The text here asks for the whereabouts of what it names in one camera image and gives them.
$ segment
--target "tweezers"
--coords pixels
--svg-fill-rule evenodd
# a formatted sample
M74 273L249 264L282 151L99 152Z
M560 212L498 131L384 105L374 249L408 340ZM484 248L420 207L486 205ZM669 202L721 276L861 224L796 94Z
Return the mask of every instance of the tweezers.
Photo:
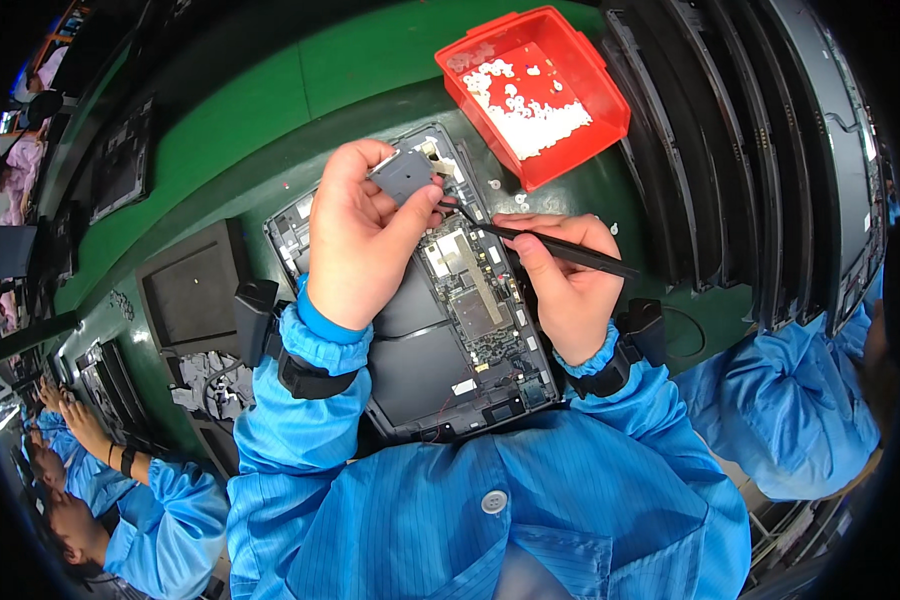
M572 244L550 235L537 233L536 231L523 231L520 229L501 227L495 224L476 222L476 220L472 216L470 216L468 211L464 210L459 204L452 204L450 202L441 201L439 202L439 205L441 207L444 207L445 209L456 210L456 212L463 215L464 219L470 222L470 226L474 229L482 230L484 232L487 232L488 234L493 234L500 238L513 240L517 235L520 234L535 235L537 239L543 242L544 248L550 251L550 254L553 255L554 258L562 258L563 260L572 262L574 264L581 265L583 267L589 267L590 269L595 269L604 273L609 273L619 278L624 278L625 280L637 280L640 277L639 270L628 267L619 258L614 258L613 256L604 254L603 252L597 251L595 249L581 246L580 244Z

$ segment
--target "right hand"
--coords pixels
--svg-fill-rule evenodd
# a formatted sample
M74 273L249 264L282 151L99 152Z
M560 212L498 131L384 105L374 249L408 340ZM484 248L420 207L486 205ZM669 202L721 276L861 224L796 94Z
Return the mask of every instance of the right hand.
M64 404L61 414L73 437L87 452L93 454L101 462L110 460L111 457L108 454L112 439L104 432L96 415L87 406L81 402Z
M65 404L60 388L47 383L47 378L40 376L40 402L43 402L47 410L60 413L60 406Z
M494 225L537 232L585 246L613 258L620 250L611 231L593 215L497 214ZM540 327L570 365L583 365L604 345L624 279L554 258L535 235L504 240L520 256L536 292Z

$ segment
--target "white button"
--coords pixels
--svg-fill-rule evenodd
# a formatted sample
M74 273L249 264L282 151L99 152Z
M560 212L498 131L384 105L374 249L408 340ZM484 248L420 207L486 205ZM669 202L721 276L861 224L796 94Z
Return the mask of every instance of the white button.
M480 508L488 515L496 515L507 506L507 495L499 490L490 491L480 500Z

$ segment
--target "elastic cuff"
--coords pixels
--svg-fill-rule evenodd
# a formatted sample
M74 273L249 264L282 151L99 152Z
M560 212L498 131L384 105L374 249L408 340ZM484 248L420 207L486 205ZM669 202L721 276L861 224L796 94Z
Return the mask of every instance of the elastic cuff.
M364 337L366 330L354 331L353 329L342 327L329 318L324 317L321 311L313 306L310 301L310 295L307 294L308 275L305 274L300 277L298 282L300 293L296 297L296 312L300 316L300 321L310 328L313 333L328 342L333 342L334 344L355 344L359 342Z
M606 339L603 340L603 345L600 346L600 349L597 350L597 353L593 355L593 358L590 358L582 365L570 366L566 364L564 358L557 354L557 351L553 351L553 356L556 357L556 362L563 367L564 371L567 372L567 375L574 378L582 378L584 376L595 376L600 371L607 366L607 363L611 362L613 358L613 348L617 344L617 338L620 337L620 332L617 331L617 326L613 324L613 319L610 319L610 322L606 324Z
M331 378L351 373L367 365L367 352L373 339L368 325L353 343L336 343L317 335L303 320L298 305L290 303L280 317L280 337L288 354L299 356L314 367L326 369Z

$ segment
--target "circuit board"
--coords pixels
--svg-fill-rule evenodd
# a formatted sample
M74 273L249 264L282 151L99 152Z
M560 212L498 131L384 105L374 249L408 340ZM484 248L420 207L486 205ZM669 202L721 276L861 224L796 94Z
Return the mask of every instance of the circuit board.
M538 343L536 337L520 335L527 315L516 281L508 271L495 273L494 262L502 262L500 250L482 246L482 237L482 231L470 230L465 218L454 215L430 230L417 252L428 267L436 298L445 306L473 362L474 374L489 391L502 379L532 381L540 371L525 360ZM549 382L545 370L542 377Z

